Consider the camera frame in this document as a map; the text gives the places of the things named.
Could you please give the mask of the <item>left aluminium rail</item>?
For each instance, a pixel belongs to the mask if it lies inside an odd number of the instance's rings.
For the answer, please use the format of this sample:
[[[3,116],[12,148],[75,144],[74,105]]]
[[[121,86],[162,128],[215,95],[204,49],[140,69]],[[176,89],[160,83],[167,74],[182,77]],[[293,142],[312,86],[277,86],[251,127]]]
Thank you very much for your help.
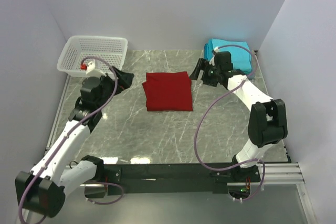
[[[8,177],[4,186],[8,193],[8,208],[5,223],[15,223],[18,216],[18,203],[15,193],[15,177],[20,171],[28,171],[43,156],[53,121],[65,120],[70,107],[65,106],[60,116],[56,115],[65,86],[60,76],[24,75],[14,76],[9,82],[11,96],[8,107],[11,109],[11,139],[7,144],[8,164],[2,171]]]

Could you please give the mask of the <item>red t shirt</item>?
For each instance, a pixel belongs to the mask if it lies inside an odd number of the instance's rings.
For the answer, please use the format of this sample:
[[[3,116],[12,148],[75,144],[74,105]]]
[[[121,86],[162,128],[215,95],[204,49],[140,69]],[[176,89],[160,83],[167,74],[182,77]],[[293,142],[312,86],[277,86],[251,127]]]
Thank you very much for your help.
[[[147,72],[142,83],[148,111],[193,111],[191,79],[186,71]]]

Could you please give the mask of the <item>black base beam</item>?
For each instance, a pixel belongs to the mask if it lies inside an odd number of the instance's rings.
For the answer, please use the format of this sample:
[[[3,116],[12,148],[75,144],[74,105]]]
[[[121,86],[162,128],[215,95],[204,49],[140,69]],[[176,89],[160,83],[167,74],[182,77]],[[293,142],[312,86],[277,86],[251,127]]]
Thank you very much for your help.
[[[192,193],[226,194],[227,184],[233,182],[230,171],[216,172],[201,164],[110,164],[103,175],[89,183],[114,183],[126,194]]]

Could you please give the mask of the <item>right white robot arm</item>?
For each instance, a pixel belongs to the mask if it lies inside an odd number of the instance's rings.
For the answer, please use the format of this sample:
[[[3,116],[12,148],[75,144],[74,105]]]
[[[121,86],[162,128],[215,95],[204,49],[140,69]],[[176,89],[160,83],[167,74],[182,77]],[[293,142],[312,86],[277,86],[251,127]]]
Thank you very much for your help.
[[[267,150],[288,135],[286,106],[282,99],[273,99],[259,90],[239,69],[235,70],[228,51],[216,52],[211,60],[200,58],[190,75],[191,80],[200,78],[203,84],[224,86],[235,94],[250,112],[248,140],[233,157],[231,177],[244,180],[253,174],[257,163]]]

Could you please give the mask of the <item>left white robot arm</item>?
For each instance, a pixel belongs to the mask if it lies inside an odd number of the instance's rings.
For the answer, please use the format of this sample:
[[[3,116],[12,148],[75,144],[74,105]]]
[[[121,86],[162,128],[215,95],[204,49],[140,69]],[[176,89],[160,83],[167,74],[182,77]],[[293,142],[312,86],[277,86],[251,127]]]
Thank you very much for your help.
[[[112,77],[99,70],[87,73],[61,136],[29,172],[20,172],[15,178],[18,217],[22,223],[25,222],[23,209],[53,218],[62,209],[67,196],[87,181],[102,185],[103,191],[111,186],[104,161],[94,156],[84,157],[74,168],[65,171],[77,149],[102,118],[102,109],[115,95],[132,85],[134,74],[116,67],[110,70]]]

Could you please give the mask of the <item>white plastic basket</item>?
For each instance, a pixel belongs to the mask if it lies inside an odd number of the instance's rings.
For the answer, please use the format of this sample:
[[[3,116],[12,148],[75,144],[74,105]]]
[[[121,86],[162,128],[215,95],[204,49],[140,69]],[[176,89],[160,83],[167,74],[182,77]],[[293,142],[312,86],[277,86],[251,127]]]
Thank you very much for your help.
[[[128,49],[128,40],[107,36],[72,36],[66,42],[57,62],[57,70],[72,77],[83,78],[80,69],[84,58],[97,57],[109,65],[122,69]]]

